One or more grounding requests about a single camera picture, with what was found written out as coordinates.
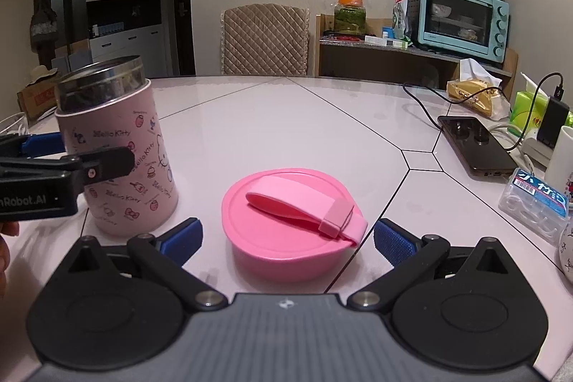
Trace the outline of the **person's left hand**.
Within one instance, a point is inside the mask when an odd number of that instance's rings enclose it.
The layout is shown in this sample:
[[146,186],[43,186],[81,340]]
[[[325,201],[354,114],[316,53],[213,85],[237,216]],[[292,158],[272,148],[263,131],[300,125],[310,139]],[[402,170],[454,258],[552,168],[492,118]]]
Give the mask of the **person's left hand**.
[[6,222],[1,224],[0,237],[0,297],[4,297],[7,288],[6,271],[11,262],[11,254],[5,237],[19,235],[19,222]]

